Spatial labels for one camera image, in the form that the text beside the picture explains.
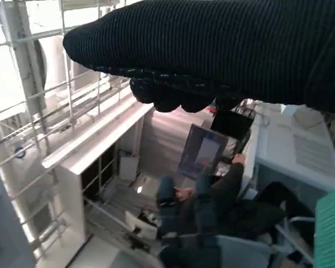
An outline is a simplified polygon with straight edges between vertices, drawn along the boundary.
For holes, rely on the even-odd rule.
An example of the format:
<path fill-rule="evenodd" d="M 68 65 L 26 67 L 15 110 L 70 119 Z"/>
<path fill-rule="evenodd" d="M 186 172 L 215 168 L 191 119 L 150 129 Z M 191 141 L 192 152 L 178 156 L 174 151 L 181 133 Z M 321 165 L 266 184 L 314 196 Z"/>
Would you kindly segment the black gloved right hand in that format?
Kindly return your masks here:
<path fill-rule="evenodd" d="M 72 61 L 160 112 L 244 99 L 335 114 L 335 1 L 140 1 L 69 31 Z"/>

